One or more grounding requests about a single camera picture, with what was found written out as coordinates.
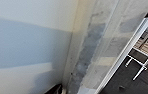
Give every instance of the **dark stain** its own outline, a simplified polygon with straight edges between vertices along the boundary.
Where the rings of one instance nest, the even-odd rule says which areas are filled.
[[[67,94],[77,94],[82,79],[85,76],[88,66],[91,63],[95,49],[97,48],[103,35],[105,26],[105,24],[89,26],[88,34],[84,39],[82,46],[83,49],[80,52],[79,59],[75,66]]]

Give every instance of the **gray wall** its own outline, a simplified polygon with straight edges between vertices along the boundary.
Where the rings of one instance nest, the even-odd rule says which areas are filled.
[[[62,80],[77,1],[0,0],[0,94],[43,94]]]

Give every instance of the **metal frame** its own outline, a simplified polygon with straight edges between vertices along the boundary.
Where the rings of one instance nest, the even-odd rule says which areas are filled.
[[[143,34],[143,32],[146,30],[147,27],[148,27],[148,18],[145,18],[145,19],[143,19],[143,21],[141,22],[141,24],[137,28],[136,33],[131,38],[129,43],[126,45],[126,47],[123,49],[120,56],[117,58],[115,64],[109,70],[109,72],[107,73],[104,80],[101,82],[100,86],[97,88],[97,90],[94,94],[98,94],[100,92],[100,90],[106,86],[106,84],[109,82],[111,77],[114,75],[116,70],[119,68],[119,66],[121,65],[121,63],[125,59],[125,57],[128,55],[128,53],[130,52],[132,47],[135,45],[135,43],[138,41],[138,39],[140,38],[140,36]]]

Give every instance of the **metal bar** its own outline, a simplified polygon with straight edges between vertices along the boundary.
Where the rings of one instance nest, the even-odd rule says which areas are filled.
[[[135,75],[135,77],[133,78],[133,80],[135,80],[140,74],[141,72],[144,70],[145,68],[142,66],[141,69],[138,71],[138,73]]]
[[[128,55],[130,58],[132,58],[133,60],[135,60],[139,65],[143,66],[144,64],[140,61],[138,61],[137,59],[133,58],[132,56]]]
[[[128,60],[128,62],[126,63],[125,67],[128,67],[129,63],[131,62],[132,58],[130,57],[130,59]]]
[[[134,47],[133,47],[133,49],[136,50],[136,51],[138,51],[138,52],[140,52],[140,53],[142,53],[143,55],[145,55],[145,56],[148,57],[148,54],[147,54],[147,53],[144,53],[144,52],[142,52],[141,50],[139,50],[139,49],[137,49],[137,48],[134,48]]]

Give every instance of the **white wall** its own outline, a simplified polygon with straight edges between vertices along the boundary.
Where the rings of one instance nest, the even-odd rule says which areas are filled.
[[[62,80],[77,0],[0,0],[0,94],[43,94]]]

